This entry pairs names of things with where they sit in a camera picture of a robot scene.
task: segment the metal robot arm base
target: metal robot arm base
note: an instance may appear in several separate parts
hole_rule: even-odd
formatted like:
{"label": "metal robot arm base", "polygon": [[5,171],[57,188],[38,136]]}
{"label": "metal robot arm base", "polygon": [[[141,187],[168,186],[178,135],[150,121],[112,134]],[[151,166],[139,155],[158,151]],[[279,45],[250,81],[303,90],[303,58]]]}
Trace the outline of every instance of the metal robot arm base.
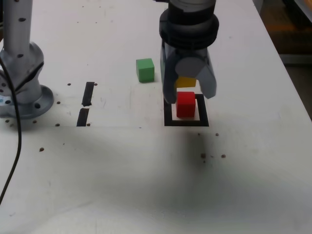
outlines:
{"label": "metal robot arm base", "polygon": [[[52,91],[39,84],[43,68],[41,49],[30,42],[32,0],[4,1],[4,41],[0,56],[17,95],[21,119],[38,117],[53,105]],[[15,117],[7,77],[0,71],[0,117]]]}

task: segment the cube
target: cube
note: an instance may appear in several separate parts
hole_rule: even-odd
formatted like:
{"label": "cube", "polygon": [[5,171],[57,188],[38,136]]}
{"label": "cube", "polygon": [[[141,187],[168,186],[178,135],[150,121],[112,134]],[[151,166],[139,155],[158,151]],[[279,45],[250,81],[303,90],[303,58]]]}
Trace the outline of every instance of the cube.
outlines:
{"label": "cube", "polygon": [[151,58],[136,61],[136,74],[141,83],[154,82],[155,67]]}
{"label": "cube", "polygon": [[189,87],[196,87],[196,81],[195,78],[189,78],[189,77],[179,77],[179,79],[175,82],[176,88],[189,88]]}
{"label": "cube", "polygon": [[176,116],[178,118],[194,118],[196,98],[194,92],[178,92],[176,101]]}

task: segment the green cube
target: green cube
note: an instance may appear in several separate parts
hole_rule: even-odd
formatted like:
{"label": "green cube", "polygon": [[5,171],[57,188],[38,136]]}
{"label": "green cube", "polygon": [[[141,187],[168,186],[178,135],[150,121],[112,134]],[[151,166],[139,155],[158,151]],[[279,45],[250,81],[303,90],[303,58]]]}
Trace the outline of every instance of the green cube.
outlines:
{"label": "green cube", "polygon": [[154,82],[155,67],[151,58],[136,61],[136,74],[141,83]]}

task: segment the yellow cube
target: yellow cube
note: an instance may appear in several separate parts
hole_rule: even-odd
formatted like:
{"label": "yellow cube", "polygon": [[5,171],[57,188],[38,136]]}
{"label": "yellow cube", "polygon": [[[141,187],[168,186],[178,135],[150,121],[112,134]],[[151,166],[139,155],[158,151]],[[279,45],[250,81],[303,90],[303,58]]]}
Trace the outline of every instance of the yellow cube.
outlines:
{"label": "yellow cube", "polygon": [[189,88],[196,86],[196,79],[189,77],[179,77],[179,79],[175,82],[176,88]]}

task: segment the black square outline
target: black square outline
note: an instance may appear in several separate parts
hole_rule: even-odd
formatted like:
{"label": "black square outline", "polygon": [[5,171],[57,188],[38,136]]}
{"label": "black square outline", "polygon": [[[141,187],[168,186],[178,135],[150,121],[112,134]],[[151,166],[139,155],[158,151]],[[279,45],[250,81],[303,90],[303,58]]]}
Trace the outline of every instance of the black square outline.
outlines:
{"label": "black square outline", "polygon": [[166,127],[209,127],[205,97],[202,94],[195,94],[197,100],[200,120],[172,120],[172,107],[164,99],[164,121]]}

